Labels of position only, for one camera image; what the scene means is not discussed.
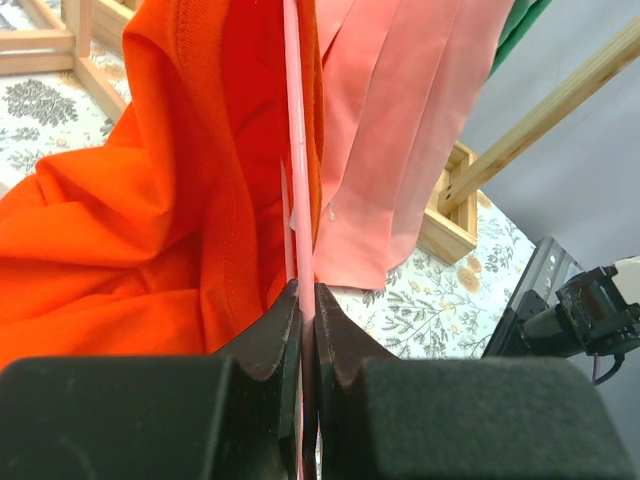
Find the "orange t shirt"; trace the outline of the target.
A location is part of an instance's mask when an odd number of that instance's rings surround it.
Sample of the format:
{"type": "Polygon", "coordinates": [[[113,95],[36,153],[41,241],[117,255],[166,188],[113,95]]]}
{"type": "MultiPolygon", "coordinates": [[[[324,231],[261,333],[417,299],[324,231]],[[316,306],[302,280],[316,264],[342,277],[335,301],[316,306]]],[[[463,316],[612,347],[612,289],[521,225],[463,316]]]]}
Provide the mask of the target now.
{"type": "Polygon", "coordinates": [[[1,201],[1,361],[208,354],[285,283],[291,180],[279,1],[147,1],[106,143],[1,201]]]}

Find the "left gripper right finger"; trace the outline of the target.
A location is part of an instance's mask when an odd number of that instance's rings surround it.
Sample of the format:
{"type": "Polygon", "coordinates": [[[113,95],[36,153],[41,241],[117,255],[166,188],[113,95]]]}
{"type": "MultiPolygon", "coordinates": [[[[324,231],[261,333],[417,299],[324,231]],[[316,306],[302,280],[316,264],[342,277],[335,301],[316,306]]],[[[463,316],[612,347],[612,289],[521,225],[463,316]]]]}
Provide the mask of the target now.
{"type": "Polygon", "coordinates": [[[632,479],[596,389],[552,358],[403,360],[316,287],[326,479],[632,479]]]}

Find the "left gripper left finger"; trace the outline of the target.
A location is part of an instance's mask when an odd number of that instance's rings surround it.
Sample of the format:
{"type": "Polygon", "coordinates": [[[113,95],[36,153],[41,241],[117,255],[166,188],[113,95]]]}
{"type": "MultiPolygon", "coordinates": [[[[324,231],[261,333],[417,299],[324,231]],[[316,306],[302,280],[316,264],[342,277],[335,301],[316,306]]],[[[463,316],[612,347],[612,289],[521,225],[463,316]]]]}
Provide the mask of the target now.
{"type": "Polygon", "coordinates": [[[1,375],[5,479],[293,479],[301,314],[290,282],[217,352],[49,356],[1,375]]]}

